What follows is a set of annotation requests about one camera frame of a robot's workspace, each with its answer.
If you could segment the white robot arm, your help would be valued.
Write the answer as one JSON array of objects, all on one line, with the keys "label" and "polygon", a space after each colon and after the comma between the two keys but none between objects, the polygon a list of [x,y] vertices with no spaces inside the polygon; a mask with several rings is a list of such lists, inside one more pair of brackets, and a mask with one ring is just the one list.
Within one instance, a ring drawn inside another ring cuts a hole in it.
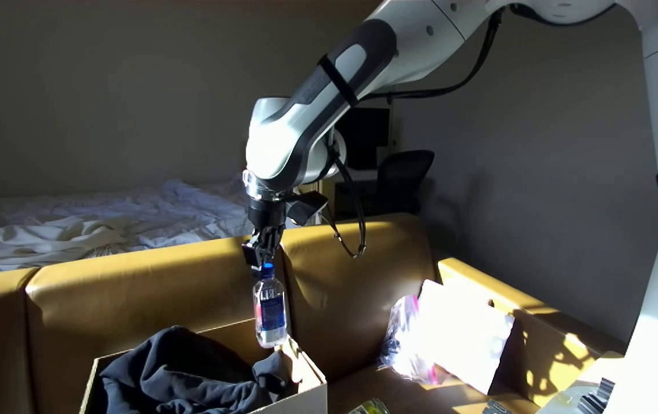
[{"label": "white robot arm", "polygon": [[658,0],[382,0],[245,141],[252,265],[366,99],[441,114],[471,260],[626,342],[607,414],[658,414]]}]

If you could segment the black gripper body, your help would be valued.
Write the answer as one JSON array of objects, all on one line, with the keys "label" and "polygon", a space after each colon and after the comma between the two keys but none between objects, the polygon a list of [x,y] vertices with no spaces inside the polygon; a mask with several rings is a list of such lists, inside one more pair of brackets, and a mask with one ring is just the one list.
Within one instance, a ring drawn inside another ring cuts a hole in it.
[{"label": "black gripper body", "polygon": [[284,231],[284,202],[259,199],[247,202],[252,233],[243,240],[242,252],[247,265],[265,265],[276,257]]}]

